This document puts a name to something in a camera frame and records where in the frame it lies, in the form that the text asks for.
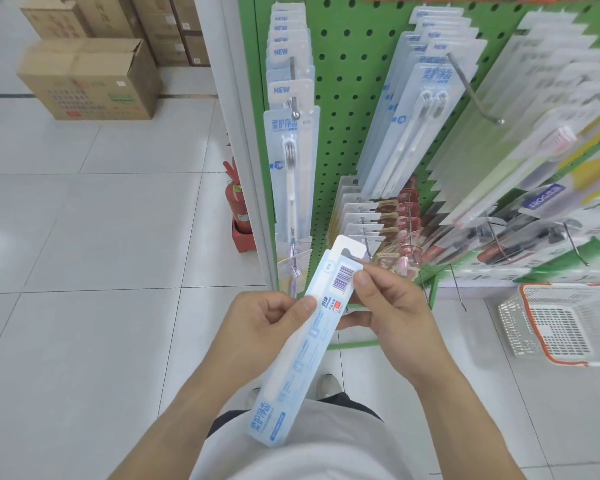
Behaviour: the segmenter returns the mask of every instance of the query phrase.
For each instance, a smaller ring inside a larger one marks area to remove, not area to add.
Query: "white plastic basket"
[[[513,354],[600,365],[600,285],[520,285],[498,313]]]

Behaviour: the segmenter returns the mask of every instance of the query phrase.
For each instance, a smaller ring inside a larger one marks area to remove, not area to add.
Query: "fire extinguisher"
[[[224,195],[226,195],[229,206],[231,206],[235,226],[240,233],[251,234],[251,223],[249,222],[247,204],[244,202],[244,195],[242,193],[242,187],[240,186],[240,177],[238,176],[238,170],[235,167],[235,158],[232,160],[232,164],[224,162],[224,168],[226,169],[226,174],[232,179],[232,182],[226,186]]]

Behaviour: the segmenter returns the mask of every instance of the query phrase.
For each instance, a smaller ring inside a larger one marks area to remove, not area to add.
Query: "black pants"
[[[321,399],[320,402],[327,404],[335,404],[336,406],[342,406],[343,408],[357,409],[358,411],[364,411],[366,413],[371,414],[371,416],[375,416],[376,418],[380,419],[380,416],[378,416],[375,412],[371,411],[371,409],[369,409],[368,407],[364,406],[363,404],[352,401],[346,392],[341,392],[339,394],[329,396],[325,399]],[[211,429],[209,430],[209,434],[207,435],[207,437],[213,435],[218,429],[222,428],[233,418],[237,418],[238,416],[246,413],[247,411],[249,410],[227,411],[224,414],[218,416],[214,423],[211,425]]]

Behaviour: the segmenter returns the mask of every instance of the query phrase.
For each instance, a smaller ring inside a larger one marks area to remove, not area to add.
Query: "shoe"
[[[251,389],[251,392],[247,396],[247,400],[244,404],[245,409],[253,409],[253,405],[256,403],[256,399],[260,393],[260,388],[256,387],[256,389]]]
[[[333,374],[325,374],[318,379],[318,400],[326,399],[342,392],[342,386]]]

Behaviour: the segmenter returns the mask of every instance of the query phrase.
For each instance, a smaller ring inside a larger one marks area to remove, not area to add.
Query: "hand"
[[[437,385],[457,371],[423,291],[407,279],[366,264],[353,276],[350,303],[366,306],[340,320],[338,330],[371,328],[393,368],[416,387]]]
[[[316,306],[311,296],[296,301],[279,291],[238,293],[196,373],[215,376],[229,399],[267,370]]]

